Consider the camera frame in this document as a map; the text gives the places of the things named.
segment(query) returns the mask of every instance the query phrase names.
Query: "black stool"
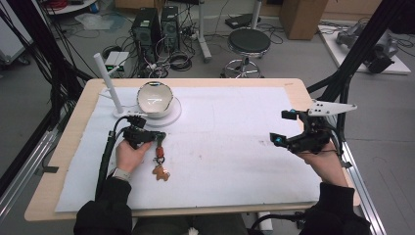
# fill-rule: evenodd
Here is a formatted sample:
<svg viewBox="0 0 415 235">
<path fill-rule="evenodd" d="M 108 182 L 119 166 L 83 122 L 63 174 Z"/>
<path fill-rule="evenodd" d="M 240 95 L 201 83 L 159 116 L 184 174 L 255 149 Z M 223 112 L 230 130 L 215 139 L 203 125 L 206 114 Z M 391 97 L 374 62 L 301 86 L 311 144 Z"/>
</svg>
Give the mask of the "black stool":
<svg viewBox="0 0 415 235">
<path fill-rule="evenodd" d="M 260 58 L 269 49 L 271 40 L 258 30 L 250 28 L 237 29 L 228 37 L 228 47 L 231 51 L 243 56 L 241 60 L 229 62 L 223 69 L 222 77 L 262 77 L 259 67 L 250 61 L 250 57 Z"/>
</svg>

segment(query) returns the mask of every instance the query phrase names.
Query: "person's right hand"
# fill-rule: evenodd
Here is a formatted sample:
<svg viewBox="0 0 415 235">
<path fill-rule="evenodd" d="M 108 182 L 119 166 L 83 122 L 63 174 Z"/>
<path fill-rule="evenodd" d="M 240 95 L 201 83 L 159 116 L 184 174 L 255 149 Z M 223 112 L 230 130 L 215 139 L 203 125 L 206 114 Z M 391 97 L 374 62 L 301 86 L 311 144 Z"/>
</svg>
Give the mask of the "person's right hand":
<svg viewBox="0 0 415 235">
<path fill-rule="evenodd" d="M 325 145 L 317 155 L 305 151 L 299 153 L 298 156 L 304 159 L 306 164 L 311 165 L 323 182 L 348 187 L 342 165 L 336 155 L 335 145 L 332 142 Z"/>
<path fill-rule="evenodd" d="M 122 140 L 116 147 L 116 167 L 131 173 L 143 162 L 144 155 L 151 146 L 152 142 L 144 143 L 135 150 L 128 141 Z"/>
</svg>

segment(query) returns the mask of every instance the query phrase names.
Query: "bowl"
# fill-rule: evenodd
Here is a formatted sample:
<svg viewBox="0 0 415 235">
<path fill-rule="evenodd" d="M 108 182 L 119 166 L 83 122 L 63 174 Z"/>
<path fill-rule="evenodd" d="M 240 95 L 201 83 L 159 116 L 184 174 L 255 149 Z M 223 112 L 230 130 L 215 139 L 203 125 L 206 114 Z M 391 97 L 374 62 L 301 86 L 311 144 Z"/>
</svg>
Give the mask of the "bowl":
<svg viewBox="0 0 415 235">
<path fill-rule="evenodd" d="M 170 87 L 159 82 L 144 84 L 137 93 L 137 103 L 149 118 L 162 118 L 171 112 L 173 92 Z"/>
</svg>

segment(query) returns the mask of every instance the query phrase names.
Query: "gray floor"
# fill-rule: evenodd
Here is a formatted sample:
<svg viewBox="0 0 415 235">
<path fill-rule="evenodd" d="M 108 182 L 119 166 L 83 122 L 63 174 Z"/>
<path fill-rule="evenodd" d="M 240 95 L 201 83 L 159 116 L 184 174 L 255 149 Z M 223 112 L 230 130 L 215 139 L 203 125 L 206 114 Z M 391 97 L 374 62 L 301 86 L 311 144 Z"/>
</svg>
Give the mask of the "gray floor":
<svg viewBox="0 0 415 235">
<path fill-rule="evenodd" d="M 230 28 L 223 21 L 218 31 L 228 34 Z M 213 32 L 217 18 L 206 20 L 207 31 Z M 73 29 L 70 42 L 86 63 L 98 73 L 93 55 L 127 35 L 130 22 L 116 20 L 117 28 L 110 31 L 83 31 L 80 25 L 72 25 L 72 18 L 63 19 L 64 27 Z M 263 19 L 263 23 L 279 25 L 277 19 Z M 283 44 L 273 44 L 269 53 L 255 60 L 265 77 L 298 77 L 306 86 L 332 74 L 336 65 L 319 35 L 310 41 L 290 41 L 282 32 L 276 33 Z M 208 37 L 213 59 L 204 64 L 199 46 L 192 59 L 193 67 L 186 72 L 171 71 L 168 77 L 219 77 L 221 69 L 237 58 L 229 53 L 226 39 Z M 415 54 L 415 49 L 407 49 Z M 397 55 L 412 71 L 414 58 L 399 52 Z M 75 56 L 76 64 L 88 73 L 92 72 Z M 409 75 L 368 74 L 358 72 L 349 91 L 349 102 L 358 110 L 346 116 L 346 139 L 362 174 L 381 220 L 390 235 L 415 234 L 415 73 Z M 37 124 L 49 110 L 50 87 L 42 78 L 36 65 L 14 64 L 0 71 L 0 128 L 2 151 L 0 174 L 22 148 Z M 319 92 L 311 94 L 318 97 Z M 24 211 L 40 177 L 34 175 L 19 196 L 9 215 L 0 225 L 0 234 L 71 234 L 73 221 L 27 222 Z M 254 222 L 254 215 L 245 214 L 247 226 Z M 298 234 L 291 222 L 273 221 L 274 234 Z"/>
</svg>

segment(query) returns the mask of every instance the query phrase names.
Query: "black sleeve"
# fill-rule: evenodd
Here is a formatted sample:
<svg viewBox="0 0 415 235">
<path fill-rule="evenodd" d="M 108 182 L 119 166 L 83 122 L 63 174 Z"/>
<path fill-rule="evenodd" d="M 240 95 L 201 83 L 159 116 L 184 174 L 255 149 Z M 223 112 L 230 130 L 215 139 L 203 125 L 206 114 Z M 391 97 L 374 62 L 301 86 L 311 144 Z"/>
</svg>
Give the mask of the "black sleeve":
<svg viewBox="0 0 415 235">
<path fill-rule="evenodd" d="M 353 188 L 320 184 L 318 203 L 305 212 L 300 235 L 369 235 L 370 223 L 353 211 Z"/>
<path fill-rule="evenodd" d="M 100 198 L 85 204 L 76 215 L 75 235 L 131 234 L 131 209 L 127 199 L 131 191 L 128 182 L 110 177 Z"/>
</svg>

